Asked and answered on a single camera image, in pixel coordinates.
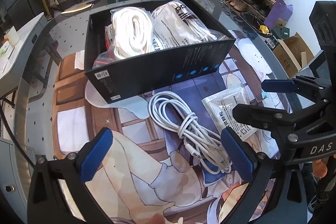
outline barcode label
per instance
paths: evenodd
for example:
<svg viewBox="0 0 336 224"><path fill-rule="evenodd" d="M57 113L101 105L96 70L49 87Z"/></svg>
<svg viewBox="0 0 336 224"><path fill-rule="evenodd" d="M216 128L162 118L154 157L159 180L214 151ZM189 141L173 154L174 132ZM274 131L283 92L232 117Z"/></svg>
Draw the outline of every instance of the barcode label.
<svg viewBox="0 0 336 224"><path fill-rule="evenodd" d="M275 45L274 45L273 41L272 41L270 38L267 38L266 41L267 41L267 43L268 43L272 48L275 48Z"/></svg>
<svg viewBox="0 0 336 224"><path fill-rule="evenodd" d="M120 98L121 98L120 95L116 95L116 96L111 97L111 100L114 101L114 100L117 100L117 99L120 99Z"/></svg>
<svg viewBox="0 0 336 224"><path fill-rule="evenodd" d="M109 72L108 72L107 70L103 70L103 71L97 72L97 73L95 73L95 75L96 75L96 78L97 78L98 80L110 76L110 74L109 74Z"/></svg>

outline blue gripper pad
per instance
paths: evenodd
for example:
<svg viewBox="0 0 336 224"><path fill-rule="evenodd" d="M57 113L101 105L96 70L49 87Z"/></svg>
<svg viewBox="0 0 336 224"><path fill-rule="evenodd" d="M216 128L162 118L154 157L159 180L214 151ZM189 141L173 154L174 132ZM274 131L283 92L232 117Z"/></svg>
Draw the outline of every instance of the blue gripper pad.
<svg viewBox="0 0 336 224"><path fill-rule="evenodd" d="M265 92L292 93L297 90L293 80L264 80L261 88Z"/></svg>
<svg viewBox="0 0 336 224"><path fill-rule="evenodd" d="M254 170L258 166L255 152L230 127L223 129L220 140L240 177L251 183L254 179Z"/></svg>
<svg viewBox="0 0 336 224"><path fill-rule="evenodd" d="M80 165L80 178L82 182L93 179L99 165L106 156L113 142L112 131L104 128L104 132L88 152Z"/></svg>

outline gold table leg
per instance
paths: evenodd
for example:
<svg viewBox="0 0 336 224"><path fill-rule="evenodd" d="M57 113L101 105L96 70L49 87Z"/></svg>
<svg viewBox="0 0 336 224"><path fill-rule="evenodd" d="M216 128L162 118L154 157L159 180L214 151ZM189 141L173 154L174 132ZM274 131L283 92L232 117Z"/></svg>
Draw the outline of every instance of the gold table leg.
<svg viewBox="0 0 336 224"><path fill-rule="evenodd" d="M45 11L47 12L47 19L50 19L50 18L52 18L52 16L51 16L51 13L50 13L50 10L49 10L49 7L48 7L48 5L47 5L47 2L46 2L46 0L42 0L42 4L43 4L43 7L44 7L44 9L45 9Z"/></svg>

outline bundled white cable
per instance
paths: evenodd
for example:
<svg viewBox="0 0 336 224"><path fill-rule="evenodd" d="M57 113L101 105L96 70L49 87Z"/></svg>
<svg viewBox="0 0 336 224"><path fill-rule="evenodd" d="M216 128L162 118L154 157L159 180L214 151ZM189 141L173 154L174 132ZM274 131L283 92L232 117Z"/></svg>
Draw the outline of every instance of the bundled white cable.
<svg viewBox="0 0 336 224"><path fill-rule="evenodd" d="M116 60L153 51L153 24L149 15L137 7L125 7L111 17L115 33Z"/></svg>
<svg viewBox="0 0 336 224"><path fill-rule="evenodd" d="M218 38L213 35L209 29L200 21L200 19L182 2L179 0L173 0L170 1L158 8L156 8L152 12L152 17L155 18L158 16L158 14L163 10L168 10L170 15L176 14L181 22L180 24L186 23L186 25L190 28L190 32L195 34L201 42L207 42L207 41L215 41Z"/></svg>
<svg viewBox="0 0 336 224"><path fill-rule="evenodd" d="M181 115L181 125L173 123L166 114L166 106L171 104ZM231 172L231 162L221 144L221 137L211 130L198 124L198 117L191 111L181 97L171 91L162 91L155 94L148 103L151 118L160 127L176 132L183 139L188 152L197 157L204 168L211 174ZM204 159L217 166L217 171L211 170Z"/></svg>

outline drawer knob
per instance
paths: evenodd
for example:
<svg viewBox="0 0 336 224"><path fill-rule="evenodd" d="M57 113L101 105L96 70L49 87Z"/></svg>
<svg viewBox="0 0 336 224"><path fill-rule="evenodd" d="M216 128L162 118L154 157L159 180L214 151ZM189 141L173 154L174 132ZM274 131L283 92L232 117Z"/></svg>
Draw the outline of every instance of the drawer knob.
<svg viewBox="0 0 336 224"><path fill-rule="evenodd" d="M13 186L13 185L5 186L5 190L6 190L7 192L13 192L13 191L14 191L14 186Z"/></svg>

